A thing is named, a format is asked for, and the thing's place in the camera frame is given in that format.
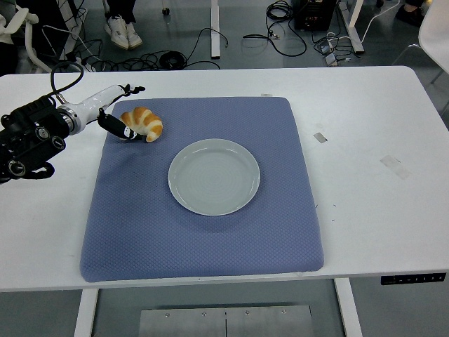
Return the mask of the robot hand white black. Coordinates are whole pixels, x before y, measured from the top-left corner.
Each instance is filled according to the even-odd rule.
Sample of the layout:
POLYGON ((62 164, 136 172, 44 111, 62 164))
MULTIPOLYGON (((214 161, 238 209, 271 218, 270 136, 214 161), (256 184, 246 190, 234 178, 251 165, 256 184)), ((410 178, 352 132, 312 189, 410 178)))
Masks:
POLYGON ((78 104, 66 104, 69 117, 72 119, 70 135, 85 129, 88 123, 96 121, 98 125, 114 136, 123 140, 142 140, 142 135, 125 125, 120 119, 106 114, 105 110, 119 98, 144 91, 143 86, 110 86, 78 104))

